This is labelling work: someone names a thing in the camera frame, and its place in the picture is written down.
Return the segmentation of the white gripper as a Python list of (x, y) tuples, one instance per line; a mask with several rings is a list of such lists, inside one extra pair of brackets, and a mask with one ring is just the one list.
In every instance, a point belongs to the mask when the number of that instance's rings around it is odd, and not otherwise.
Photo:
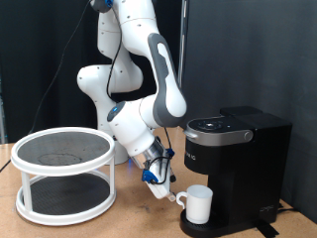
[(176, 195), (170, 191), (170, 159), (157, 158), (144, 169), (144, 182), (157, 199), (167, 198), (176, 201)]

